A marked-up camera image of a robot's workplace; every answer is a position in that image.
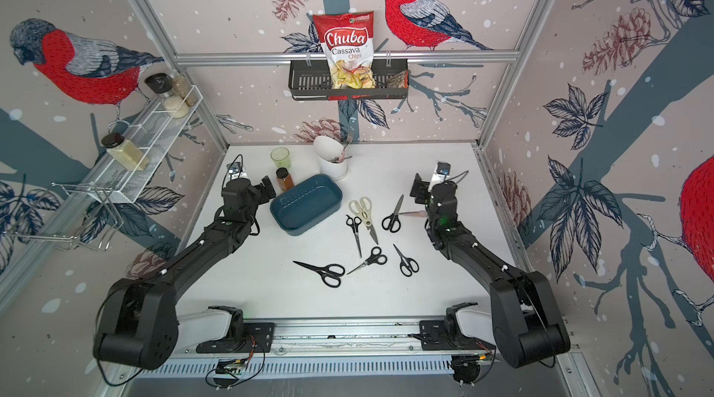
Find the green plastic cup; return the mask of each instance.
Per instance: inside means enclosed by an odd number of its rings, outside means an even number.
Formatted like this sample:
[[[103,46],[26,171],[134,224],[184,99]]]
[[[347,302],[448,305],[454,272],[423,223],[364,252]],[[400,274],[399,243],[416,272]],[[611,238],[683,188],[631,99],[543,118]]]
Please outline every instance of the green plastic cup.
[[[270,158],[278,168],[290,168],[290,151],[288,148],[275,148],[270,152]]]

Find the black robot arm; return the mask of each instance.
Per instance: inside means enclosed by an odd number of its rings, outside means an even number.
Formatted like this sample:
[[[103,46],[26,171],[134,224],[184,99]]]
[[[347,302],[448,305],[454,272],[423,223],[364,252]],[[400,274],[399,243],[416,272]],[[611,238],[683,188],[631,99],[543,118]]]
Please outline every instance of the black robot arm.
[[[247,178],[228,182],[224,206],[201,236],[161,270],[136,280],[120,279],[109,289],[94,336],[97,360],[156,369],[176,347],[176,302],[219,260],[235,252],[250,235],[258,205],[275,197],[268,179],[252,186]]]
[[[433,185],[417,174],[411,196],[425,204],[426,232],[447,259],[464,267],[491,295],[493,337],[514,368],[570,350],[570,338],[548,280],[509,265],[478,242],[459,222],[456,184]]]

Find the snack bag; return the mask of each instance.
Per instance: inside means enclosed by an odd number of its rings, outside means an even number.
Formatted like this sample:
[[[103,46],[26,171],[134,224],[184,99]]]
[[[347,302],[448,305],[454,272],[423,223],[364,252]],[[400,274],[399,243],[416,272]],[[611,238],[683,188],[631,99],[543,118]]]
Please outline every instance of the snack bag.
[[[374,89],[374,12],[313,16],[333,89]]]

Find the blue plastic tray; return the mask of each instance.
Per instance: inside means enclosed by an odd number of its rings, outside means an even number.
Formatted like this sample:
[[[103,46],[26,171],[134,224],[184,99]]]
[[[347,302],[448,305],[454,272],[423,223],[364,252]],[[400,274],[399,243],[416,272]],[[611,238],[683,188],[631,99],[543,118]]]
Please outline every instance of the blue plastic tray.
[[[273,199],[270,212],[291,236],[308,231],[340,208],[342,190],[324,174],[312,176]]]

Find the red bird illustration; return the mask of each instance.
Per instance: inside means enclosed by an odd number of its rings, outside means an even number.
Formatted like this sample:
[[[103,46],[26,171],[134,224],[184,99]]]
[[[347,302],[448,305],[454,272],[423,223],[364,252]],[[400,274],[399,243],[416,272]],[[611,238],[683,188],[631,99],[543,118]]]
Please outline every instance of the red bird illustration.
[[[699,267],[714,281],[714,156],[693,170],[682,186],[679,198],[682,236],[665,236],[655,229],[649,215],[638,214],[645,218],[652,228],[655,240],[646,248],[655,249],[659,238],[665,239],[687,249]],[[694,308],[696,321],[689,321],[694,326],[702,325],[702,312],[714,304],[714,296],[701,304],[695,304],[682,290],[674,290]]]
[[[32,62],[71,98],[87,104],[115,105],[116,121],[110,127],[122,121],[119,103],[132,91],[141,92],[138,79],[142,72],[164,60],[110,41],[67,33],[38,18],[17,25],[10,33],[10,44],[22,65]]]
[[[466,42],[481,50],[490,50],[476,42],[439,0],[384,0],[384,3],[387,26],[404,41],[406,48],[433,50],[442,42]]]

